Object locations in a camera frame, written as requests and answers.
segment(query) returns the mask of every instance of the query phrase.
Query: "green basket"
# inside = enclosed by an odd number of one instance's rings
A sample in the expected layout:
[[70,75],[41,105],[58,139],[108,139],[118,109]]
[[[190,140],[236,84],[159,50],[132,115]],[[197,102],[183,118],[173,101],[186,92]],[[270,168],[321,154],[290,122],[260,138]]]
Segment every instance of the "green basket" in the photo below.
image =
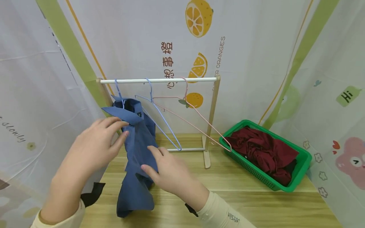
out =
[[[277,191],[277,190],[283,190],[284,192],[292,192],[294,189],[299,185],[301,180],[303,179],[304,175],[306,174],[306,171],[309,168],[309,165],[312,160],[312,156],[310,153],[308,153],[306,150],[300,148],[299,146],[289,142],[286,139],[283,139],[282,137],[272,133],[269,130],[266,130],[265,128],[261,127],[260,125],[257,125],[256,123],[249,121],[249,120],[243,120],[233,126],[231,129],[229,129],[226,133],[223,134],[224,137],[231,136],[233,132],[244,128],[245,126],[249,126],[252,129],[260,130],[262,132],[268,133],[271,135],[274,139],[279,139],[289,145],[294,150],[298,151],[299,154],[296,157],[297,165],[294,168],[294,171],[292,173],[292,181],[289,183],[287,187],[283,186],[276,180],[274,180],[272,177],[270,177],[268,174],[260,170],[258,167],[256,167],[254,164],[249,162],[246,158],[244,158],[242,155],[237,153],[235,150],[232,149],[232,152],[229,152],[227,150],[224,150],[224,152],[233,158],[238,164],[243,166],[245,169],[247,169],[248,172],[252,173],[255,177],[257,177],[262,183],[266,184],[271,190]],[[230,149],[229,145],[222,137],[219,138],[219,142],[226,147],[227,149]]]

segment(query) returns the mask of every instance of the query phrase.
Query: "left hand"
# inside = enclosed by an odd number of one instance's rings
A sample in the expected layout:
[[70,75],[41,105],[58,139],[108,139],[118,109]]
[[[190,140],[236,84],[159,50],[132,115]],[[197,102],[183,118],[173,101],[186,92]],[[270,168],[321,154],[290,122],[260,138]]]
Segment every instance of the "left hand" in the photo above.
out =
[[113,145],[112,139],[118,130],[128,125],[118,117],[96,120],[76,138],[58,173],[88,179],[118,155],[129,132],[123,132]]

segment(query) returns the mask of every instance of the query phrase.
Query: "green stripe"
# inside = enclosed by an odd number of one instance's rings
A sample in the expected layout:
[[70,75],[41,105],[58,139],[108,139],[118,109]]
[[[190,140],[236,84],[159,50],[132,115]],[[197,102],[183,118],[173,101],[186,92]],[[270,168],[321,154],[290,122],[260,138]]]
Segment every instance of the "green stripe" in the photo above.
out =
[[96,74],[68,24],[57,0],[36,0],[36,2],[96,103],[99,107],[106,107],[106,101],[103,99],[96,84]]
[[337,6],[339,0],[321,0],[317,6],[316,11],[313,14],[311,21],[309,22],[308,28],[304,33],[304,36],[299,44],[298,50],[295,53],[292,68],[289,71],[288,78],[284,84],[284,88],[281,91],[278,102],[276,103],[273,111],[262,125],[266,129],[270,129],[274,124],[283,98],[288,91],[290,83],[293,81],[295,74],[298,72],[304,59],[307,57],[313,44],[316,42],[319,34],[321,33],[324,25],[327,23],[332,12]]

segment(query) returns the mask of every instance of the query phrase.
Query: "white curtain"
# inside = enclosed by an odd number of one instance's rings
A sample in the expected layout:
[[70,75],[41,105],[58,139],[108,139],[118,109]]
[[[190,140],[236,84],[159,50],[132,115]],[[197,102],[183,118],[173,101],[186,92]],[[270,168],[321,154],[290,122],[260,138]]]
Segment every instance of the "white curtain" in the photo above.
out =
[[271,130],[312,155],[308,176],[346,228],[365,227],[365,2],[342,0]]
[[0,1],[0,75],[0,227],[29,227],[76,136],[104,115],[35,1]]
[[[71,10],[75,12],[107,79],[166,78],[165,73],[172,70],[175,78],[187,78],[197,57],[203,55],[207,62],[204,77],[216,74],[222,77],[214,125],[224,132],[244,118],[260,120],[285,76],[310,0],[209,0],[210,13],[206,16],[212,14],[211,26],[200,38],[189,31],[185,20],[188,0],[69,2],[70,6],[67,1],[58,1],[98,77],[103,75]],[[163,52],[162,42],[172,43],[170,54]],[[164,66],[163,58],[169,57],[172,66]],[[149,96],[148,84],[120,84],[119,88],[125,97]],[[209,115],[212,88],[211,82],[189,83],[188,87],[188,94],[199,93],[203,97],[198,110],[205,117]],[[112,84],[111,89],[117,94],[115,85]],[[154,96],[182,97],[184,92],[184,83],[172,88],[167,84],[153,84]],[[200,105],[198,99],[190,101]],[[158,112],[148,102],[142,102],[162,129],[169,133]],[[156,99],[156,102],[181,114],[200,129],[206,129],[207,124],[194,110],[186,108],[178,99]],[[164,117],[175,133],[197,133],[167,112]]]

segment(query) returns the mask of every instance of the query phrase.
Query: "finger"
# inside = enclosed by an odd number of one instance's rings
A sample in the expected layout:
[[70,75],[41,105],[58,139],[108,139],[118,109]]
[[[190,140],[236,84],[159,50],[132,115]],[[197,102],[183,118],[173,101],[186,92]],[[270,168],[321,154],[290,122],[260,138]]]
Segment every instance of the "finger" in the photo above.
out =
[[153,155],[153,157],[158,160],[162,157],[161,151],[159,149],[157,149],[154,146],[147,146],[147,149],[149,149]]
[[118,130],[120,130],[122,127],[126,127],[128,126],[129,123],[125,122],[125,121],[117,121],[112,123],[112,125],[110,125],[107,128],[107,131],[110,132],[112,135],[115,134]]
[[117,138],[117,140],[110,147],[110,151],[112,153],[118,154],[120,148],[123,146],[123,144],[126,141],[128,135],[129,135],[129,131],[125,131],[121,135],[119,135],[119,137]]
[[158,185],[160,175],[149,165],[141,165],[141,169]]
[[92,123],[92,125],[89,127],[89,128],[93,128],[95,127],[96,125],[100,124],[104,119],[97,119],[95,120],[94,123]]
[[115,123],[115,122],[117,122],[117,121],[120,121],[120,119],[119,119],[118,117],[115,117],[115,116],[113,116],[113,117],[108,117],[108,118],[104,119],[104,120],[100,123],[100,125],[101,125],[102,127],[104,127],[104,128],[107,128],[107,127],[109,127],[110,125],[112,125],[113,123]]
[[169,154],[170,152],[164,148],[164,147],[159,147],[158,150],[162,153],[163,156]]

